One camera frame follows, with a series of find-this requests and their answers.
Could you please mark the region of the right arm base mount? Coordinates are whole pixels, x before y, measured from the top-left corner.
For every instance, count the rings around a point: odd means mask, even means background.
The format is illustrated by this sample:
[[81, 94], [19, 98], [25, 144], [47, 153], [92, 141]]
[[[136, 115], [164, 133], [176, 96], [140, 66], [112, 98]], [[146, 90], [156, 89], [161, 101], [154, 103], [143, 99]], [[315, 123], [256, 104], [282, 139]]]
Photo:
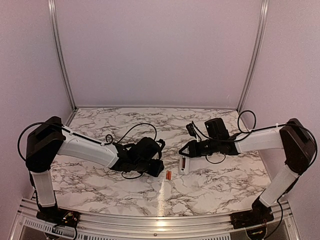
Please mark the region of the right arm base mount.
[[274, 220], [271, 207], [266, 207], [259, 198], [251, 205], [251, 210], [239, 211], [230, 215], [231, 224], [234, 229], [252, 227], [266, 224]]

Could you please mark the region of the white remote control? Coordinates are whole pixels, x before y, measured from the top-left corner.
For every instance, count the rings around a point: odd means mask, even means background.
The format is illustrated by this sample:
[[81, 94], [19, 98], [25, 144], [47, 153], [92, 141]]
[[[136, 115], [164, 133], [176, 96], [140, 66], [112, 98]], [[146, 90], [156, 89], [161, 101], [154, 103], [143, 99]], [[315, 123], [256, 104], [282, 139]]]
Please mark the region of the white remote control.
[[179, 159], [178, 172], [180, 175], [188, 175], [190, 171], [190, 158], [181, 156]]

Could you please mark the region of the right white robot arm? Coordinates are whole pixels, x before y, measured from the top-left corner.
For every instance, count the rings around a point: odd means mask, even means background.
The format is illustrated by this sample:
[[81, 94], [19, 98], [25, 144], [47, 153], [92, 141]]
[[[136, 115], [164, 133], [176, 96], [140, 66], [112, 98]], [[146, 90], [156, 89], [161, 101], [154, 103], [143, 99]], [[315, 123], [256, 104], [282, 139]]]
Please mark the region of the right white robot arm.
[[236, 156], [251, 151], [284, 150], [284, 167], [252, 203], [252, 209], [247, 214], [252, 224], [260, 223], [267, 216], [267, 210], [293, 188], [318, 154], [314, 135], [296, 118], [283, 124], [239, 131], [233, 135], [229, 134], [221, 118], [206, 121], [205, 127], [208, 133], [205, 140], [189, 141], [178, 151], [181, 156], [200, 158], [214, 153]]

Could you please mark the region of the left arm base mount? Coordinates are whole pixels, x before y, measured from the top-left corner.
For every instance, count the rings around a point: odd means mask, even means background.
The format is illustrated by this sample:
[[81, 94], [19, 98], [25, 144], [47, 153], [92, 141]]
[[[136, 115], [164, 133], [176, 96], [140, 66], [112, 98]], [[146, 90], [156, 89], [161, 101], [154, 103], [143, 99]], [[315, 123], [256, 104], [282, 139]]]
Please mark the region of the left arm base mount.
[[38, 211], [36, 218], [55, 224], [56, 226], [67, 226], [76, 228], [78, 226], [80, 213], [74, 210], [68, 210], [58, 207], [57, 203], [54, 206], [44, 207], [40, 204], [38, 198], [36, 199]]

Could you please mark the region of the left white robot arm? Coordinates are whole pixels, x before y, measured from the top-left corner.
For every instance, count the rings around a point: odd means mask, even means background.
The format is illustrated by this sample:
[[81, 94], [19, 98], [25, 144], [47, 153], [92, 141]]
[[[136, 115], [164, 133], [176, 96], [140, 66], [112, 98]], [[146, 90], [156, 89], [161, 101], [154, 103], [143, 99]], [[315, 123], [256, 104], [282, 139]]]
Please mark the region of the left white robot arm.
[[165, 141], [143, 137], [137, 143], [99, 141], [77, 133], [53, 116], [33, 124], [26, 140], [25, 165], [31, 175], [37, 201], [44, 215], [53, 223], [63, 219], [58, 208], [51, 177], [51, 164], [57, 155], [86, 160], [113, 171], [147, 174], [158, 177], [164, 170], [161, 159]]

